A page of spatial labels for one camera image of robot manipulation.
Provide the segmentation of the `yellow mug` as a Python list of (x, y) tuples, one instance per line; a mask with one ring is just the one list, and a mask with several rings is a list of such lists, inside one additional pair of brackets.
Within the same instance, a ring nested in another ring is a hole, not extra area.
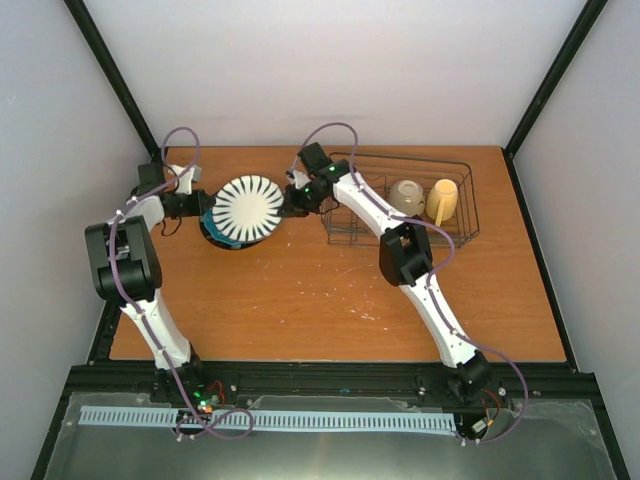
[(454, 215), (458, 198), (458, 186), (453, 180), (438, 180), (427, 195), (426, 215), (433, 220), (436, 226), (440, 226)]

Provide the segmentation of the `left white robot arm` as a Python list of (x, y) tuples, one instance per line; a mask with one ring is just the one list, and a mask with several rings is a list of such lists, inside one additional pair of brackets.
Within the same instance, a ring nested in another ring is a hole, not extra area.
[(161, 293), (163, 276), (151, 231), (168, 218), (198, 217), (212, 198), (193, 184), (198, 166), (147, 164), (124, 208), (85, 229), (94, 288), (136, 325), (156, 368), (154, 393), (177, 402), (204, 404), (208, 378), (191, 342), (179, 331)]

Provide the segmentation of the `white floral bowl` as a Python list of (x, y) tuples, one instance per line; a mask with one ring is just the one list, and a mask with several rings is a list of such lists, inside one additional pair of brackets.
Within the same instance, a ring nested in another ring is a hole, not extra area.
[(415, 181), (400, 180), (390, 187), (387, 203), (407, 216), (420, 215), (425, 209), (424, 189)]

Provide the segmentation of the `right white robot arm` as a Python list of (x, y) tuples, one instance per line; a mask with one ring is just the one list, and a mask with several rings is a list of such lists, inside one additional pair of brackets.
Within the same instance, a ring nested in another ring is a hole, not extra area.
[(433, 337), (448, 371), (445, 387), (452, 400), (468, 404), (491, 377), (489, 362), (466, 335), (438, 284), (427, 234), (419, 217), (408, 217), (387, 203), (353, 166), (353, 160), (333, 161), (316, 142), (302, 147), (296, 160), (303, 172), (287, 171), (290, 184), (278, 210), (283, 218), (318, 214), (327, 199), (351, 210), (379, 241), (379, 269), (400, 288)]

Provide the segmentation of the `white blue striped plate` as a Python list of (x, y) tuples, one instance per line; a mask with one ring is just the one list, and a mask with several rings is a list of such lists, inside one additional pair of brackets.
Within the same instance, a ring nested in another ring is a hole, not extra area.
[(217, 229), (226, 237), (252, 241), (279, 227), (283, 204), (280, 187), (269, 178), (243, 175), (227, 182), (214, 196), (211, 208)]

